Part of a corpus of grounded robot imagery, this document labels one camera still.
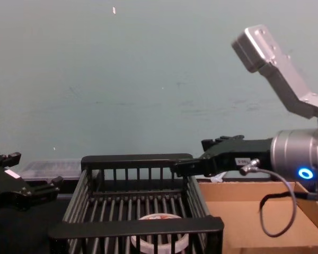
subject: blue ring light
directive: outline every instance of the blue ring light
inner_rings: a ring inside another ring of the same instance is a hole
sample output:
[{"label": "blue ring light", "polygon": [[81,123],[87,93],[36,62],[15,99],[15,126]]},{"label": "blue ring light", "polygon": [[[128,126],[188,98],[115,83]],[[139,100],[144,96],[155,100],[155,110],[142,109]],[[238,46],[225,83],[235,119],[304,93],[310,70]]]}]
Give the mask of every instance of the blue ring light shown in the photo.
[{"label": "blue ring light", "polygon": [[313,173],[311,170],[309,170],[308,168],[301,168],[298,171],[298,175],[304,179],[312,179],[313,178]]}]

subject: light blue wall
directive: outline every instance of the light blue wall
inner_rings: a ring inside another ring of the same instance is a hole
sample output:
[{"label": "light blue wall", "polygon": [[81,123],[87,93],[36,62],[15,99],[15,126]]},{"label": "light blue wall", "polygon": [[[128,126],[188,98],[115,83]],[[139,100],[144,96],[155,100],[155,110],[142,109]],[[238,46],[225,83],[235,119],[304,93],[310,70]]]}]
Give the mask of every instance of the light blue wall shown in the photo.
[{"label": "light blue wall", "polygon": [[318,1],[0,0],[0,152],[198,156],[202,139],[315,126],[233,52],[260,23],[318,92]]}]

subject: black basket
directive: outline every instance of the black basket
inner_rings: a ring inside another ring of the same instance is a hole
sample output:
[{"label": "black basket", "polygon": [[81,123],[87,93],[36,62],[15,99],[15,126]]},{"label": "black basket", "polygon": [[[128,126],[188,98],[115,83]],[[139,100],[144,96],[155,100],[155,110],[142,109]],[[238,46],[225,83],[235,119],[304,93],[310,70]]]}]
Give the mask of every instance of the black basket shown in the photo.
[{"label": "black basket", "polygon": [[[159,244],[170,244],[175,253],[175,242],[184,234],[189,245],[180,253],[222,253],[222,220],[209,215],[194,177],[176,178],[170,171],[177,160],[191,157],[84,157],[63,222],[49,231],[51,254],[141,253],[141,239],[154,245],[153,253]],[[182,218],[138,220],[152,213]],[[135,247],[130,236],[136,237]]]}]

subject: cardboard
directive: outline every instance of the cardboard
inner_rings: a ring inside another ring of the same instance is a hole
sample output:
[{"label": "cardboard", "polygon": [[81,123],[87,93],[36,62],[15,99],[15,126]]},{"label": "cardboard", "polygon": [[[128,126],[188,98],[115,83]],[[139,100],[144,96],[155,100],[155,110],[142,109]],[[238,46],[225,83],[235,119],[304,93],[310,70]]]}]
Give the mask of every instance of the cardboard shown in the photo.
[{"label": "cardboard", "polygon": [[[306,190],[291,183],[295,191]],[[259,202],[267,194],[286,191],[282,183],[200,183],[201,193],[213,216],[225,224],[223,254],[318,254],[318,203],[298,200],[293,226],[284,235],[271,238],[259,220]],[[263,208],[266,228],[282,230],[292,213],[291,199],[267,201]]]}]

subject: tape roll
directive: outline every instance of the tape roll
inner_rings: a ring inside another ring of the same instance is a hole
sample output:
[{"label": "tape roll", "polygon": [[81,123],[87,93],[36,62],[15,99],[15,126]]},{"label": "tape roll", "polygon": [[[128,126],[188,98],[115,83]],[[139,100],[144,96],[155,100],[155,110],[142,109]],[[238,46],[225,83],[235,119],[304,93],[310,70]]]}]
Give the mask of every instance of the tape roll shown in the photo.
[{"label": "tape roll", "polygon": [[[181,219],[181,217],[169,213],[154,213],[141,217],[140,220]],[[131,236],[131,242],[136,247],[136,236]],[[175,242],[175,253],[183,251],[189,245],[189,235],[185,234]],[[140,239],[140,251],[145,254],[154,253],[154,244]],[[158,254],[171,254],[171,243],[158,244]]]}]

